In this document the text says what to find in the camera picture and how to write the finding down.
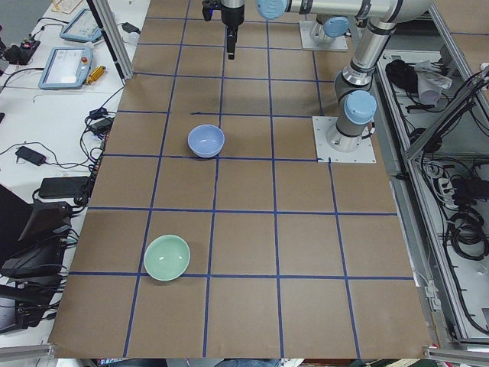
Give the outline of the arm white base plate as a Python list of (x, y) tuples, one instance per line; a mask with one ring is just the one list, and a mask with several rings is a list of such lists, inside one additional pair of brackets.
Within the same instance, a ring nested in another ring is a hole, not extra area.
[(303, 50), (346, 52), (348, 45), (346, 37), (327, 36), (324, 28), (316, 21), (300, 21), (300, 38)]
[(335, 116), (313, 116), (316, 157), (320, 163), (375, 164), (377, 162), (368, 128), (349, 138), (336, 128)]

